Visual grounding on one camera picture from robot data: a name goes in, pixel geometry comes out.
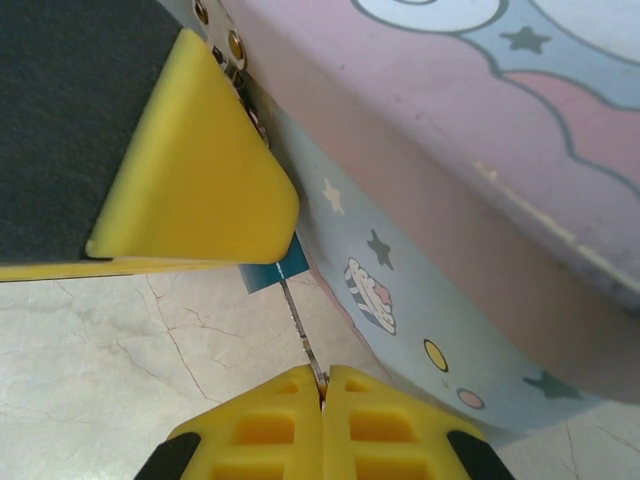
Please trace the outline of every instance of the marble floor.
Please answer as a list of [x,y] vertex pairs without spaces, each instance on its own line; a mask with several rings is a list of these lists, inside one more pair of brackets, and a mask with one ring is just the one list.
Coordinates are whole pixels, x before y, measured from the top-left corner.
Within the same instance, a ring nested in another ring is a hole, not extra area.
[[[308,275],[323,366],[384,371]],[[305,363],[277,287],[236,269],[0,285],[0,479],[128,479],[181,422]],[[607,404],[500,450],[518,479],[637,480],[640,409]]]

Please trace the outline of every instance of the black foam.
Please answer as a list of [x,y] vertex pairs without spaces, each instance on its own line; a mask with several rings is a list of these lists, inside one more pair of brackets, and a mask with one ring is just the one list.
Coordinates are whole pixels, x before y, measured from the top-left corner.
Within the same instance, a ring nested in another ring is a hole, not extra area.
[[0,5],[0,263],[75,261],[180,25],[156,0]]

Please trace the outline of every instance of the pastel printed panel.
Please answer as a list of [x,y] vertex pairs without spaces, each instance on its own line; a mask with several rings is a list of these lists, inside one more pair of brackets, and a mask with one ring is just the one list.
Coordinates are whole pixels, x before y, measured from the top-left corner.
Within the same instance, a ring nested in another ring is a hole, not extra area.
[[302,197],[307,254],[383,365],[508,429],[552,424],[598,403],[520,353],[264,92],[258,104]]

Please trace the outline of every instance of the white star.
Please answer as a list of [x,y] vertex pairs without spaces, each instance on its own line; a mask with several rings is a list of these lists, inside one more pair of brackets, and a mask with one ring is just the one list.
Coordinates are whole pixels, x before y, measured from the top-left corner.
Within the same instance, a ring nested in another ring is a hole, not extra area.
[[342,203],[340,203],[340,190],[337,188],[333,188],[331,183],[329,183],[329,179],[325,177],[324,179],[325,189],[324,196],[331,202],[331,207],[334,212],[340,212],[344,215],[344,209],[342,208]]

